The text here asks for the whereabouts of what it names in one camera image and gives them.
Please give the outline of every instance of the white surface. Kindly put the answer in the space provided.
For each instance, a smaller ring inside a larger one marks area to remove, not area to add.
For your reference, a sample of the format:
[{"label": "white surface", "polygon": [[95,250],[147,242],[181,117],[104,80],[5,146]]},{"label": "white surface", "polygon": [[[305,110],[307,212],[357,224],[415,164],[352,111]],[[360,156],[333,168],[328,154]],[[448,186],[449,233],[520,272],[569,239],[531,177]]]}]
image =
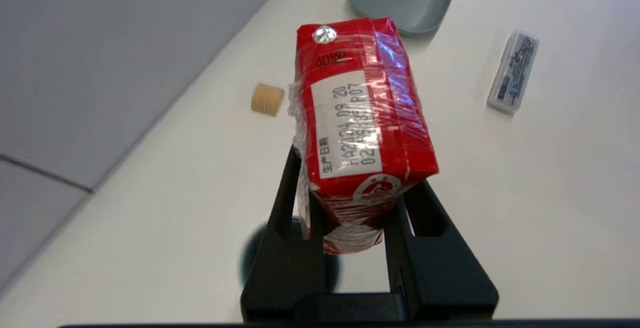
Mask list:
[{"label": "white surface", "polygon": [[[495,316],[640,312],[640,0],[453,0],[407,39],[431,182],[500,292]],[[270,0],[0,303],[2,328],[239,321],[238,262],[270,211],[294,121],[250,112],[293,78],[295,31],[345,0]],[[485,106],[511,30],[540,37],[521,110]],[[381,246],[343,290],[384,290]]]}]

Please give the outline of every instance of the white label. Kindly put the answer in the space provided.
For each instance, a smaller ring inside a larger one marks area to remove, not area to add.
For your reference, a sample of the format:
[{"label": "white label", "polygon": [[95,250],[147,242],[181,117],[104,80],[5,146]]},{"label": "white label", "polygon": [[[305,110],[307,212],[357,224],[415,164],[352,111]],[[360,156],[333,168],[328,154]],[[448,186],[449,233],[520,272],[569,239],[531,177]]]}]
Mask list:
[{"label": "white label", "polygon": [[382,171],[376,126],[364,71],[311,85],[320,178]]}]

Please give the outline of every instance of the red carton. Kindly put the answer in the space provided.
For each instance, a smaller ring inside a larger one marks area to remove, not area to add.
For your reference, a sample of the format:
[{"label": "red carton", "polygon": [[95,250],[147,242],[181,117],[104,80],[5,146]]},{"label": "red carton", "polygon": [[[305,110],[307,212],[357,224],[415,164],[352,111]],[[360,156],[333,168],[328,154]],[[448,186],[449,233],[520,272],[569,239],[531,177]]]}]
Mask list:
[{"label": "red carton", "polygon": [[302,178],[329,218],[324,250],[356,253],[380,242],[400,195],[438,172],[434,148],[390,18],[297,33],[291,100]]}]

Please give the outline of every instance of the clear plastic box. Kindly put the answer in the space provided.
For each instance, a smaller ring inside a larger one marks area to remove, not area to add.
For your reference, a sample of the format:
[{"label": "clear plastic box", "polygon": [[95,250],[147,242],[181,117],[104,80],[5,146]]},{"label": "clear plastic box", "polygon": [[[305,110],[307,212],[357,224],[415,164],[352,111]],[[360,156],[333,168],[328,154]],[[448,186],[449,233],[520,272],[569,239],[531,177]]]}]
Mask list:
[{"label": "clear plastic box", "polygon": [[536,36],[523,30],[512,33],[486,99],[489,107],[508,114],[520,108],[539,43]]}]

